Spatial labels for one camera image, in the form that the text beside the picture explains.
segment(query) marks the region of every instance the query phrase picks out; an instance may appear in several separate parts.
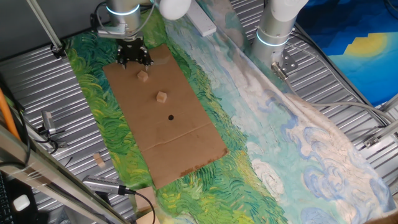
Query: brown cardboard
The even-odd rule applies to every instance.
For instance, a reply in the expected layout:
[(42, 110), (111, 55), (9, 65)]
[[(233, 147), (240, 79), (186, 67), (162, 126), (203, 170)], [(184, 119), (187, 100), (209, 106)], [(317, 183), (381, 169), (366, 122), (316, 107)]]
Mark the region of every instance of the brown cardboard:
[[(228, 150), (167, 46), (149, 53), (155, 63), (145, 83), (137, 78), (144, 66), (136, 62), (126, 70), (116, 63), (103, 69), (159, 189)], [(165, 103), (156, 100), (160, 91), (167, 94)]]

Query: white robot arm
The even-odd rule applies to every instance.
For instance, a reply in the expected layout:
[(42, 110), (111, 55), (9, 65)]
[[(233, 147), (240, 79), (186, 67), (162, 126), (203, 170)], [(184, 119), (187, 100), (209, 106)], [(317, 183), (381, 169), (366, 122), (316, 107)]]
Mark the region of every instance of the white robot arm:
[(252, 52), (268, 67), (282, 63), (283, 50), (295, 24), (297, 14), (308, 0), (269, 0), (266, 5)]
[(176, 20), (184, 16), (191, 0), (153, 0), (152, 8), (148, 18), (142, 23), (140, 19), (142, 0), (106, 0), (99, 6), (106, 6), (112, 26), (104, 27), (98, 15), (98, 7), (94, 15), (91, 15), (91, 22), (96, 27), (100, 37), (116, 39), (119, 44), (117, 61), (126, 67), (128, 61), (137, 61), (145, 66), (152, 64), (144, 44), (144, 37), (141, 29), (157, 6), (160, 13), (170, 20)]

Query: wooden block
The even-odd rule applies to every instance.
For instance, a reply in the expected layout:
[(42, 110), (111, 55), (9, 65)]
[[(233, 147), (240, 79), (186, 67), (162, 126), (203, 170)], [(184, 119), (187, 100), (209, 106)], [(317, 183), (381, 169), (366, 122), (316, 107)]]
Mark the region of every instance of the wooden block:
[(166, 102), (166, 99), (167, 99), (167, 94), (166, 94), (166, 93), (161, 92), (161, 91), (157, 93), (156, 100), (157, 100), (159, 103), (164, 103), (164, 102)]
[[(154, 207), (157, 206), (155, 192), (154, 192), (154, 189), (152, 187), (146, 187), (144, 189), (137, 190), (137, 192), (142, 194), (146, 198), (148, 198), (148, 200), (152, 203), (152, 205)], [(143, 212), (145, 210), (150, 209), (150, 205), (145, 199), (143, 199), (139, 195), (135, 195), (135, 196), (136, 196), (136, 202), (137, 202), (137, 209), (140, 212)]]
[[(152, 224), (154, 221), (154, 213), (149, 212), (148, 214), (144, 215), (143, 217), (137, 219), (137, 224)], [(155, 224), (160, 224), (157, 216), (155, 216)]]
[(148, 73), (146, 73), (146, 72), (144, 72), (144, 71), (140, 71), (140, 72), (137, 74), (137, 77), (138, 77), (138, 79), (141, 80), (142, 82), (146, 82), (147, 79), (148, 79)]
[(96, 153), (93, 155), (95, 162), (98, 164), (99, 167), (104, 168), (105, 163), (101, 158), (101, 155), (99, 153)]

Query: gray cable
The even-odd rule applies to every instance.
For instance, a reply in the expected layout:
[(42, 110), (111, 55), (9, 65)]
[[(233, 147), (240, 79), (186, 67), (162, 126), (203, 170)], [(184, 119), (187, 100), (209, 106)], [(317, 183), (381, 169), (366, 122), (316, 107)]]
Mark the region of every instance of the gray cable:
[(315, 55), (315, 54), (313, 54), (313, 53), (307, 51), (306, 49), (303, 49), (303, 48), (301, 48), (301, 47), (297, 47), (297, 46), (295, 46), (294, 44), (291, 44), (291, 43), (289, 43), (289, 42), (286, 43), (286, 44), (289, 45), (289, 46), (291, 46), (291, 47), (294, 47), (294, 48), (296, 48), (296, 49), (302, 50), (302, 51), (306, 52), (307, 54), (312, 55), (312, 57), (316, 58), (318, 61), (320, 61), (324, 66), (326, 66), (327, 69), (329, 69), (330, 73), (335, 77), (335, 79), (338, 81), (338, 83), (339, 83), (348, 93), (350, 93), (351, 95), (353, 95), (359, 102), (362, 102), (362, 103), (363, 103), (363, 101), (362, 101), (360, 98), (358, 98), (358, 97), (357, 97), (354, 93), (352, 93), (347, 87), (345, 87), (344, 84), (342, 84), (342, 83), (340, 82), (340, 80), (336, 77), (335, 73), (332, 71), (332, 69), (330, 69), (330, 67), (328, 66), (328, 64), (325, 63), (322, 59), (318, 58), (317, 55)]
[[(149, 15), (148, 15), (147, 19), (146, 19), (146, 20), (144, 21), (144, 23), (135, 31), (135, 33), (134, 33), (132, 36), (136, 35), (142, 28), (144, 28), (144, 26), (147, 24), (147, 22), (148, 22), (150, 16), (152, 15), (154, 9), (155, 9), (155, 4), (152, 4), (152, 8), (150, 9), (150, 12), (149, 12)], [(101, 19), (100, 19), (100, 15), (98, 14), (98, 11), (96, 11), (95, 14), (97, 15), (97, 19), (98, 19), (98, 22), (99, 22), (99, 25), (101, 26), (101, 28), (102, 28), (103, 30), (105, 30), (105, 32), (107, 32), (109, 35), (112, 35), (107, 29), (105, 29), (104, 25), (102, 24)]]
[(148, 22), (150, 16), (152, 15), (154, 9), (155, 9), (155, 3), (152, 4), (152, 9), (150, 9), (150, 12), (149, 12), (149, 15), (148, 15), (147, 19), (146, 19), (146, 20), (144, 21), (144, 23), (140, 26), (140, 28), (138, 28), (138, 29), (136, 30), (136, 32), (135, 32), (133, 35), (136, 35), (136, 34), (147, 24), (147, 22)]
[(103, 30), (105, 30), (105, 32), (107, 32), (109, 35), (112, 35), (107, 29), (105, 29), (104, 25), (102, 24), (100, 15), (98, 14), (98, 9), (95, 11), (95, 14), (97, 15), (97, 19), (98, 19), (98, 22), (99, 22), (99, 25), (101, 26), (101, 28)]
[[(297, 92), (293, 89), (292, 84), (289, 82), (289, 80), (285, 80), (287, 86), (292, 90), (292, 92), (297, 95), (298, 97), (300, 97)], [(362, 107), (365, 108), (367, 110), (371, 110), (375, 113), (377, 113), (379, 116), (382, 116), (384, 118), (386, 118), (388, 121), (390, 121), (391, 123), (394, 123), (395, 120), (393, 118), (391, 118), (389, 115), (385, 114), (385, 112), (380, 111), (372, 106), (366, 105), (364, 103), (357, 103), (357, 102), (334, 102), (334, 103), (310, 103), (311, 106), (314, 107), (329, 107), (329, 106), (342, 106), (342, 105), (349, 105), (349, 106), (358, 106), (358, 107)]]
[(388, 4), (391, 6), (391, 8), (395, 11), (398, 12), (398, 9), (391, 3), (391, 0), (387, 0)]

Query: metal frame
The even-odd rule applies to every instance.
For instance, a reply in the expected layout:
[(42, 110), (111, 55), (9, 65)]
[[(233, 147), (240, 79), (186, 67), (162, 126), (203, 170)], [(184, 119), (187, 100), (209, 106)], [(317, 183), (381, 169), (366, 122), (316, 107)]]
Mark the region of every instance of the metal frame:
[(62, 49), (61, 40), (57, 37), (55, 31), (52, 29), (49, 20), (44, 15), (44, 12), (40, 8), (37, 1), (36, 0), (26, 0), (26, 1), (29, 4), (32, 11), (34, 12), (34, 14), (36, 15), (37, 19), (39, 20), (40, 24), (47, 33), (53, 45), (57, 48), (57, 50)]
[[(26, 145), (2, 126), (0, 142), (0, 161), (10, 161), (10, 155), (24, 160)], [(106, 219), (117, 224), (129, 223), (40, 146), (35, 144), (32, 148), (37, 150), (31, 152), (27, 168), (4, 166), (0, 169), (97, 223), (107, 224)]]

